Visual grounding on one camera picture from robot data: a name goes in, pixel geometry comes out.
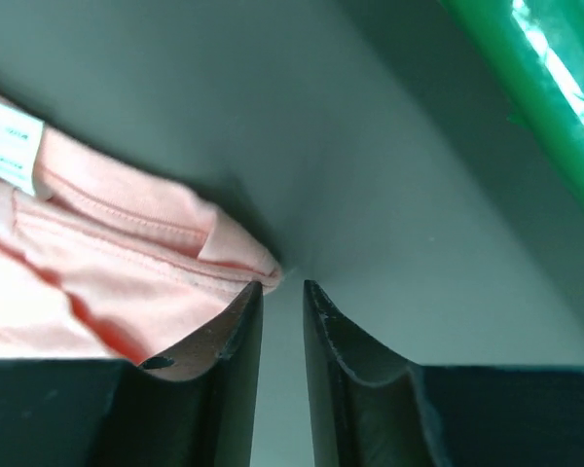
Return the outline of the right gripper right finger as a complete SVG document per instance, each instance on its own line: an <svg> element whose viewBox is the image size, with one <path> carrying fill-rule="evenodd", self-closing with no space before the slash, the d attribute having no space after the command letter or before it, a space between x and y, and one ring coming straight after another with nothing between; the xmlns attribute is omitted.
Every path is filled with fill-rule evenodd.
<svg viewBox="0 0 584 467"><path fill-rule="evenodd" d="M318 466L584 466L584 366L422 365L304 284Z"/></svg>

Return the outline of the salmon pink t shirt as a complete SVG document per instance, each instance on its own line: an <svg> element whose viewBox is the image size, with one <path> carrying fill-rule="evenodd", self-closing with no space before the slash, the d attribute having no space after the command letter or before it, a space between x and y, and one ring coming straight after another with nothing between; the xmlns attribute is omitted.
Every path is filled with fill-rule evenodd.
<svg viewBox="0 0 584 467"><path fill-rule="evenodd" d="M0 96L0 358L209 369L269 250L187 187L117 162Z"/></svg>

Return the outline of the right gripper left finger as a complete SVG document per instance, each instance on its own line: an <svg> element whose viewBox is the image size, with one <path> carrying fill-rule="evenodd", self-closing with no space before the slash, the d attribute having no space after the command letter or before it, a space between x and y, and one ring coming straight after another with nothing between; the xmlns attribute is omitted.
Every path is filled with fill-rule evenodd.
<svg viewBox="0 0 584 467"><path fill-rule="evenodd" d="M0 359L0 466L246 466L263 329L248 284L140 365Z"/></svg>

